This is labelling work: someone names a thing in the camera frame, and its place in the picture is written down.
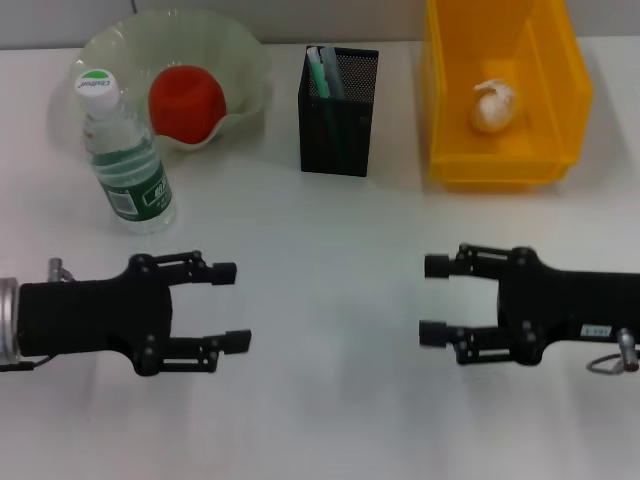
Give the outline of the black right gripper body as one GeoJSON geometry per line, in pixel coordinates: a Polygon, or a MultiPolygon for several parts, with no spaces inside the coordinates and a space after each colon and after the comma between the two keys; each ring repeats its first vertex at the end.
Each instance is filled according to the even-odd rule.
{"type": "Polygon", "coordinates": [[[531,248],[516,248],[510,279],[499,280],[499,324],[514,324],[519,364],[537,365],[562,341],[616,344],[624,365],[639,354],[639,275],[567,271],[546,265],[531,248]]]}

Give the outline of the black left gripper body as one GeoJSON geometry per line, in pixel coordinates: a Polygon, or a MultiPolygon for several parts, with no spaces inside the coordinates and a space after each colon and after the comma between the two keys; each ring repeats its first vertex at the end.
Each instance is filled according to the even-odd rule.
{"type": "Polygon", "coordinates": [[[22,285],[17,341],[25,357],[114,351],[138,375],[153,376],[162,369],[171,316],[157,259],[140,254],[114,278],[22,285]]]}

